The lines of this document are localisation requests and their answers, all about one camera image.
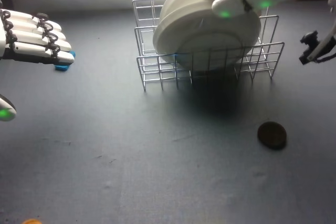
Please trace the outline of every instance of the dish rack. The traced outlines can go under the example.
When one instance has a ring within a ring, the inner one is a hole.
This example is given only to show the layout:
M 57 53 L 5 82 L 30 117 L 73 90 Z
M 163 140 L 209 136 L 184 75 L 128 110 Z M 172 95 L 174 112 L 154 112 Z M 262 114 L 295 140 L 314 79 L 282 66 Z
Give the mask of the dish rack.
M 160 21 L 160 10 L 166 0 L 133 0 L 133 9 L 135 14 L 136 28 L 135 39 L 138 46 L 139 56 L 137 64 L 142 85 L 146 91 L 146 84 L 149 82 L 160 82 L 163 89 L 163 83 L 166 81 L 175 81 L 179 88 L 180 80 L 187 80 L 191 84 L 196 78 L 208 78 L 212 71 L 209 71 L 211 65 L 211 56 L 214 51 L 208 51 L 208 71 L 196 72 L 193 70 L 194 52 L 188 54 L 178 54 L 173 56 L 172 62 L 163 60 L 164 56 L 158 55 L 153 46 L 153 34 Z M 266 14 L 260 16 L 261 32 L 255 46 L 239 49 L 221 50 L 225 55 L 222 77 L 232 73 L 239 80 L 243 73 L 249 73 L 254 80 L 256 73 L 267 72 L 269 77 L 274 76 L 278 66 L 280 56 L 285 46 L 284 42 L 273 42 L 275 31 L 278 25 L 278 15 Z M 235 64 L 226 66 L 226 55 L 229 50 L 242 50 L 243 55 L 247 55 Z M 191 70 L 183 69 L 179 66 L 179 57 L 188 57 L 191 63 Z

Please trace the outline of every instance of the metal wire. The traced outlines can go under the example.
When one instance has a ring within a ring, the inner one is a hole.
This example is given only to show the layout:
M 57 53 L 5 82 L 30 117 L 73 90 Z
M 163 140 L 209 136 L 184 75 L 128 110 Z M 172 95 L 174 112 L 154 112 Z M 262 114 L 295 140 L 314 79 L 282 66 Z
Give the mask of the metal wire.
M 227 75 L 227 57 L 231 50 L 240 50 L 243 52 L 241 59 L 233 64 L 232 69 L 237 77 L 241 74 L 249 73 L 254 80 L 256 73 L 267 72 L 270 78 L 273 78 L 278 66 L 285 43 L 273 42 L 275 31 L 278 25 L 279 16 L 268 15 L 268 9 L 265 16 L 260 17 L 262 29 L 257 44 L 249 48 L 235 48 L 222 50 L 208 50 L 207 71 L 203 74 L 195 72 L 195 53 L 179 55 L 158 55 L 153 47 L 152 39 L 154 31 L 159 23 L 160 10 L 165 0 L 133 0 L 133 10 L 136 21 L 134 29 L 135 39 L 138 46 L 139 56 L 137 57 L 138 69 L 141 82 L 146 91 L 146 83 L 160 82 L 163 89 L 164 83 L 170 80 L 176 81 L 176 87 L 179 88 L 179 80 L 188 80 L 191 85 L 196 78 L 206 78 L 208 81 L 211 73 L 211 64 L 214 53 L 223 53 L 223 78 Z M 165 57 L 170 56 L 172 62 L 166 62 Z M 185 57 L 190 59 L 191 69 L 183 69 L 176 59 Z

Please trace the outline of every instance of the green light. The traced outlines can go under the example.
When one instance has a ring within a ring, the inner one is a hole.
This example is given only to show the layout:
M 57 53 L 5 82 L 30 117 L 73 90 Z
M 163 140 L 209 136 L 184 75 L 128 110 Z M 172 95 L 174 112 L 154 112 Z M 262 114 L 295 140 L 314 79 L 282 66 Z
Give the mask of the green light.
M 222 17 L 222 18 L 230 18 L 231 15 L 230 15 L 229 12 L 227 12 L 227 11 L 223 11 L 223 12 L 221 12 L 221 17 Z
M 8 109 L 0 110 L 0 118 L 9 118 L 12 114 L 8 111 Z
M 260 3 L 260 7 L 261 8 L 267 8 L 268 6 L 272 5 L 272 2 L 271 1 L 262 1 Z

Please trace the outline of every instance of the yellow object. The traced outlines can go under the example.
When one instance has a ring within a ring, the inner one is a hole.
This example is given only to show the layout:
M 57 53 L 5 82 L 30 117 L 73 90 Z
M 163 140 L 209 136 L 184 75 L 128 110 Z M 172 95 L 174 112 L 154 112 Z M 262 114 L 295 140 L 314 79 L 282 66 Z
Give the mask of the yellow object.
M 42 222 L 40 222 L 39 220 L 29 219 L 22 222 L 22 224 L 42 224 Z

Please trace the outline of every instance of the wire dish rack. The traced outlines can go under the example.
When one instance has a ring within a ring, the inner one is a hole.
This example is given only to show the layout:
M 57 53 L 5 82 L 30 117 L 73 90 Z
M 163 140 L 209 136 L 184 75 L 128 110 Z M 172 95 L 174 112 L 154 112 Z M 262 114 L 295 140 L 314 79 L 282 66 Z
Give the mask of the wire dish rack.
M 139 50 L 137 64 L 144 90 L 148 82 L 160 82 L 163 89 L 163 83 L 166 81 L 176 81 L 176 87 L 179 88 L 180 80 L 194 83 L 196 78 L 208 78 L 212 73 L 210 66 L 212 64 L 212 54 L 214 50 L 207 52 L 208 71 L 194 71 L 193 62 L 196 52 L 188 54 L 174 54 L 172 57 L 167 55 L 158 55 L 153 46 L 153 34 L 160 21 L 160 11 L 166 0 L 133 0 L 133 9 L 135 14 L 136 28 L 135 39 Z M 221 76 L 224 78 L 228 74 L 235 74 L 236 78 L 243 73 L 249 73 L 252 80 L 256 73 L 266 72 L 269 77 L 274 76 L 280 56 L 285 46 L 284 42 L 273 42 L 275 31 L 278 25 L 278 15 L 268 15 L 268 9 L 264 16 L 260 16 L 261 32 L 255 46 L 239 49 L 221 49 L 223 53 L 223 68 Z M 243 52 L 241 60 L 233 65 L 226 65 L 227 55 L 230 50 L 240 50 Z M 190 60 L 191 69 L 183 69 L 178 64 L 179 57 L 186 57 Z

